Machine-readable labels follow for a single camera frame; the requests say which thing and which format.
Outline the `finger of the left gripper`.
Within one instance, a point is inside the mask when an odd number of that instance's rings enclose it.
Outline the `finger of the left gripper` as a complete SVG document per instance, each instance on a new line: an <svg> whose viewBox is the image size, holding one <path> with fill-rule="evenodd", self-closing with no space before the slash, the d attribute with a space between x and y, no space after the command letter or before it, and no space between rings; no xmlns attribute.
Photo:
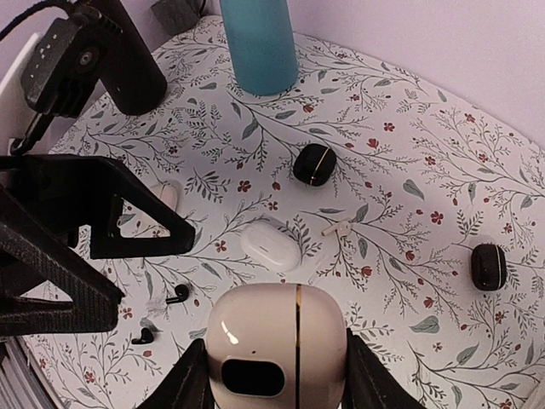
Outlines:
<svg viewBox="0 0 545 409"><path fill-rule="evenodd" d="M1 335L92 333L118 325L124 294L1 191Z"/></svg>
<svg viewBox="0 0 545 409"><path fill-rule="evenodd" d="M8 191L42 228L75 247L90 228L93 259L182 255L195 229L119 160L102 156L3 156Z"/></svg>

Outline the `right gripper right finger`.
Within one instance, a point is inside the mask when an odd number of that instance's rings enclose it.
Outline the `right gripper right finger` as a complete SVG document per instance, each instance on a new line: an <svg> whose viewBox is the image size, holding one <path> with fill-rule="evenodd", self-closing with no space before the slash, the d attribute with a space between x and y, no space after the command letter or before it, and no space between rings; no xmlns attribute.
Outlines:
<svg viewBox="0 0 545 409"><path fill-rule="evenodd" d="M342 407L349 409L422 409L373 354L347 329L346 381Z"/></svg>

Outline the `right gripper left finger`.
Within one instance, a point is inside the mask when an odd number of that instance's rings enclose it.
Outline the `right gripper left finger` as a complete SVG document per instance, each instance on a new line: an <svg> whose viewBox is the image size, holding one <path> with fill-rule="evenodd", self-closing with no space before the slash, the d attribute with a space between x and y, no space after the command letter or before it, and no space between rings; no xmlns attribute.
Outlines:
<svg viewBox="0 0 545 409"><path fill-rule="evenodd" d="M144 401L144 409L213 407L205 342L195 339L169 374Z"/></svg>

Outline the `beige earbud charging case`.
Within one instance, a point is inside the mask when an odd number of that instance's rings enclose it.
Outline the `beige earbud charging case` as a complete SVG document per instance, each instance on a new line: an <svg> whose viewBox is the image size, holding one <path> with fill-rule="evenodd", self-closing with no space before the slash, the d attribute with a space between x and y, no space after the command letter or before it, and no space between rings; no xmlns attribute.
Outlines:
<svg viewBox="0 0 545 409"><path fill-rule="evenodd" d="M347 331L337 302L301 284L234 288L212 308L205 345L219 408L337 408Z"/></svg>

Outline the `white stem earbud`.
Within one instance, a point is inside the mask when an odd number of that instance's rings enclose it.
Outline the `white stem earbud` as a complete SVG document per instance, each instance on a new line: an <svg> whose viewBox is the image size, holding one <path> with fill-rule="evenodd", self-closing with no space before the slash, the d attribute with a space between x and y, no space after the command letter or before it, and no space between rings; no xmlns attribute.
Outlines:
<svg viewBox="0 0 545 409"><path fill-rule="evenodd" d="M352 223L350 221L340 221L331 224L321 231L323 237L336 233L339 237L347 237L352 232Z"/></svg>

